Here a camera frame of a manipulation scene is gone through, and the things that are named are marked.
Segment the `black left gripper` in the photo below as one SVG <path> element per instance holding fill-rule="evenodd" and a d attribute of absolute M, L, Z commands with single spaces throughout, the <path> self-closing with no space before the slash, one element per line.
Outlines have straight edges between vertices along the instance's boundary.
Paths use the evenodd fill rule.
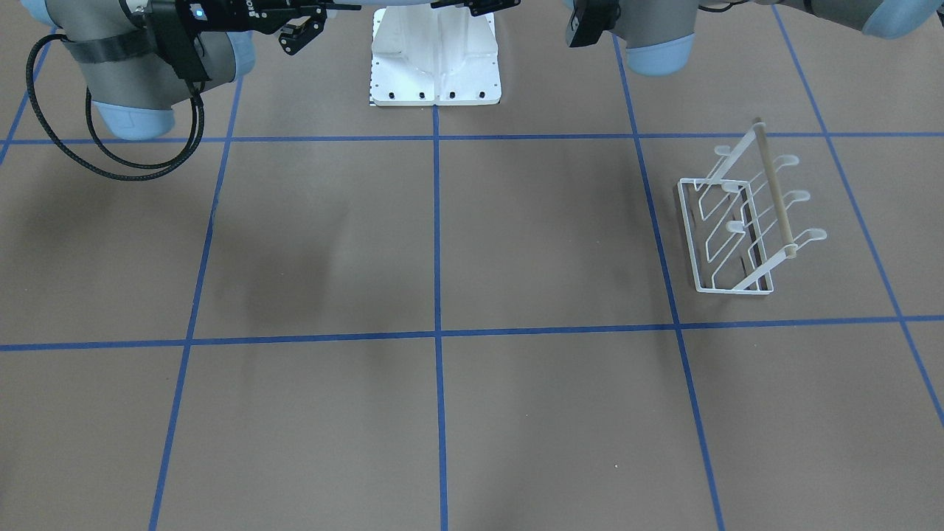
<path fill-rule="evenodd" d="M 520 0 L 449 0 L 434 1 L 431 3 L 432 9 L 444 9 L 444 7 L 465 7 L 469 9 L 473 17 L 482 16 L 496 11 L 512 9 L 521 3 Z"/>

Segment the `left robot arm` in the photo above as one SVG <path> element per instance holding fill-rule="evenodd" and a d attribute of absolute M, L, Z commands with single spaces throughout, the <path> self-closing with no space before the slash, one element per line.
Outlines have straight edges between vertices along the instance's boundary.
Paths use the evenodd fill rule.
<path fill-rule="evenodd" d="M 627 70 L 665 77 L 684 69 L 708 18 L 731 11 L 787 9 L 884 40 L 897 40 L 930 19 L 942 18 L 940 1 L 564 1 L 570 48 L 596 44 L 610 34 L 622 41 Z"/>

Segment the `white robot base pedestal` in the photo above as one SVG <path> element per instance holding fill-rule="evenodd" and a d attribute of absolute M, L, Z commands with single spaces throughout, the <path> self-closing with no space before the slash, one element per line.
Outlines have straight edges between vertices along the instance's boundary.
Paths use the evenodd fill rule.
<path fill-rule="evenodd" d="M 388 4 L 373 13 L 369 101 L 378 107 L 496 105 L 502 100 L 493 14 L 463 2 Z"/>

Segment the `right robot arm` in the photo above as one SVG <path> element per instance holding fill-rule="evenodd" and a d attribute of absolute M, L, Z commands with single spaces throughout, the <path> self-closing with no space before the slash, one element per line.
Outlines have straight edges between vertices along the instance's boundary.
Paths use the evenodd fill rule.
<path fill-rule="evenodd" d="M 330 1 L 24 1 L 58 28 L 91 101 L 118 138 L 174 128 L 174 105 L 255 67 L 254 33 L 278 34 L 288 54 L 324 27 Z"/>

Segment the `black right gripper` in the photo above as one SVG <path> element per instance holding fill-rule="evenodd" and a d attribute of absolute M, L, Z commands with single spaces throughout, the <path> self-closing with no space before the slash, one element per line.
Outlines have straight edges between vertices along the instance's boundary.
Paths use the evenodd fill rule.
<path fill-rule="evenodd" d="M 294 56 L 325 29 L 327 1 L 178 1 L 184 26 L 195 32 L 279 32 L 281 50 Z"/>

